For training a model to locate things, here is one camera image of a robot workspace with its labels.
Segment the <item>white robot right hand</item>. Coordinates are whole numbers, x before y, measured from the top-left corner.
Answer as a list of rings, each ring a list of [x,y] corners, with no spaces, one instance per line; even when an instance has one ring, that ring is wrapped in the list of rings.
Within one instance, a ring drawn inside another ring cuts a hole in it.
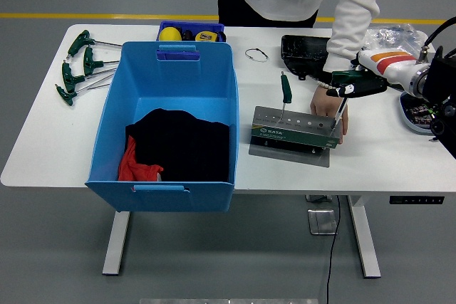
[[[332,73],[333,88],[327,95],[337,98],[361,98],[399,85],[416,98],[423,98],[429,63],[423,63],[406,51],[393,48],[359,51],[355,68]]]

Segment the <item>person's left hand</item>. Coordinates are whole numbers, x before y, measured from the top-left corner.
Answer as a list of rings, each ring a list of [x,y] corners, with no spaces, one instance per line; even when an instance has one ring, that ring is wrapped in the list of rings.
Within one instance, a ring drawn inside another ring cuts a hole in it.
[[[313,94],[310,109],[312,115],[334,118],[342,103],[341,98],[331,97],[327,94],[327,89],[317,86]],[[345,108],[340,119],[341,122],[341,138],[339,143],[343,143],[343,138],[348,131],[348,107]]]

